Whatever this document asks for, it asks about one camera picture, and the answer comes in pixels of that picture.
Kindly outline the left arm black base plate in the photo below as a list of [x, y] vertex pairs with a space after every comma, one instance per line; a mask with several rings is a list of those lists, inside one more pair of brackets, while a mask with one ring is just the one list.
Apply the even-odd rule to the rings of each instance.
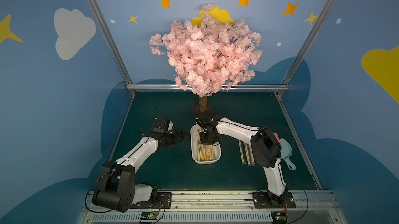
[[172, 201], [171, 192], [157, 192], [148, 201], [132, 204], [130, 209], [170, 209]]

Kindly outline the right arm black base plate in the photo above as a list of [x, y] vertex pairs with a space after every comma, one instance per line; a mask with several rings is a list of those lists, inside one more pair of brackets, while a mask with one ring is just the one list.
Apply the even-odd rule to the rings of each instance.
[[276, 196], [269, 192], [257, 190], [252, 192], [254, 206], [261, 208], [296, 208], [293, 195], [285, 190], [281, 196]]

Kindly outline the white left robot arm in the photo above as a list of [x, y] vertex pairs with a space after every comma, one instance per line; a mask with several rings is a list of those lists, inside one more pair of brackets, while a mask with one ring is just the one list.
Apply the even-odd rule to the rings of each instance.
[[160, 146], [171, 148], [187, 138], [183, 129], [174, 127], [170, 119], [157, 118], [151, 129], [142, 135], [139, 143], [121, 158], [106, 161], [99, 178], [91, 186], [92, 204], [124, 213], [133, 207], [162, 207], [157, 188], [136, 183], [136, 173]]

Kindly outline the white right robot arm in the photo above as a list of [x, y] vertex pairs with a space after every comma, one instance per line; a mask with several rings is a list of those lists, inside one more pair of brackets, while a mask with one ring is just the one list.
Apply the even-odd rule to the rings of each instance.
[[283, 177], [281, 163], [281, 142], [270, 127], [252, 127], [224, 117], [197, 118], [196, 123], [203, 130], [199, 141], [203, 145], [220, 142], [220, 136], [230, 136], [251, 147], [256, 163], [264, 169], [270, 197], [281, 199], [288, 192]]

